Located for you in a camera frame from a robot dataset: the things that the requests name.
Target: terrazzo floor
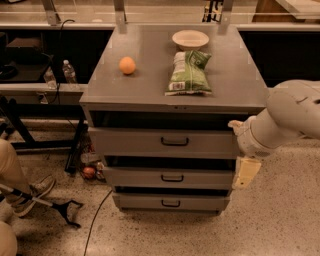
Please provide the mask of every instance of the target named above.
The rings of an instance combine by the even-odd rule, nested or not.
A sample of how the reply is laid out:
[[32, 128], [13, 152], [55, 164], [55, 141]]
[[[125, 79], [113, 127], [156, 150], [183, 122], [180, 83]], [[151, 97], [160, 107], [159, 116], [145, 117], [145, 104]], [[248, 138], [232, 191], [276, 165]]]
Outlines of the terrazzo floor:
[[[32, 125], [32, 133], [42, 138], [73, 134], [68, 124], [54, 125], [50, 132]], [[110, 191], [107, 185], [64, 172], [68, 151], [20, 152], [30, 182], [47, 174], [56, 178], [48, 200], [84, 203], [74, 215], [82, 227], [68, 226], [57, 211], [40, 204], [28, 218], [19, 219], [5, 201], [0, 203], [0, 220], [12, 226], [23, 256], [320, 255], [319, 148], [320, 141], [313, 139], [283, 146], [264, 162], [247, 189], [233, 191], [227, 209], [216, 217], [120, 212], [112, 196], [103, 202]]]

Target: water bottle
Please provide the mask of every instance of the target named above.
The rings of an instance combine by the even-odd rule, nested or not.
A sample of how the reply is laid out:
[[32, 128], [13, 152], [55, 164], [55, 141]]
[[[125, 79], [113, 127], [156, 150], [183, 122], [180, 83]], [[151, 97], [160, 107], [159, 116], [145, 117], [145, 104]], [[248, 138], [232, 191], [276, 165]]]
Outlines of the water bottle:
[[76, 72], [68, 60], [63, 61], [62, 71], [71, 90], [79, 89]]
[[44, 80], [46, 81], [48, 87], [50, 90], [56, 90], [57, 89], [57, 80], [53, 74], [53, 71], [51, 67], [49, 67], [43, 75]]

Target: chip bag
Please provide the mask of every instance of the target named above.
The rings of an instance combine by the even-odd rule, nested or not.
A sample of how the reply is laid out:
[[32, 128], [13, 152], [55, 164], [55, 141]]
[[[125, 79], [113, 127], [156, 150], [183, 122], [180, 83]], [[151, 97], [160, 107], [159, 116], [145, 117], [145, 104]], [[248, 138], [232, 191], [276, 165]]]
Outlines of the chip bag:
[[211, 94], [204, 69], [211, 54], [200, 51], [177, 52], [174, 70], [165, 92], [166, 96], [181, 94]]

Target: cabinet top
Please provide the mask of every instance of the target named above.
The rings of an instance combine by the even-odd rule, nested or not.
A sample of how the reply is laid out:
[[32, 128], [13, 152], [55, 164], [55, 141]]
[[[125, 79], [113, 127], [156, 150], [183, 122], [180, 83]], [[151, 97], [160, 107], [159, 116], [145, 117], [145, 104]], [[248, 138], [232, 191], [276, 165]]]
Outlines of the cabinet top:
[[[212, 95], [164, 95], [179, 51], [172, 36], [184, 29], [202, 31], [210, 38], [200, 51], [212, 55], [205, 68]], [[125, 56], [136, 62], [132, 75], [119, 70]], [[113, 31], [80, 102], [115, 110], [250, 112], [264, 108], [267, 95], [268, 88], [235, 26], [128, 24]]]

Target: drawer handle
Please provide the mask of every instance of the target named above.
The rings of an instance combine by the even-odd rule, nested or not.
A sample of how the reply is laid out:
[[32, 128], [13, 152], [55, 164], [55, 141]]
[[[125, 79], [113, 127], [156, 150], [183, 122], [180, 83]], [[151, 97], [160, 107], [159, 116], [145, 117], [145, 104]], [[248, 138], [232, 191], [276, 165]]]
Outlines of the drawer handle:
[[165, 146], [187, 146], [189, 144], [189, 138], [185, 138], [183, 141], [169, 141], [161, 137], [161, 144]]
[[165, 200], [161, 200], [161, 204], [164, 207], [174, 207], [174, 208], [178, 208], [180, 207], [180, 200], [177, 200], [175, 202], [165, 202]]
[[161, 179], [162, 181], [165, 181], [165, 182], [182, 182], [183, 179], [184, 179], [184, 176], [181, 175], [181, 176], [164, 176], [164, 175], [161, 175]]

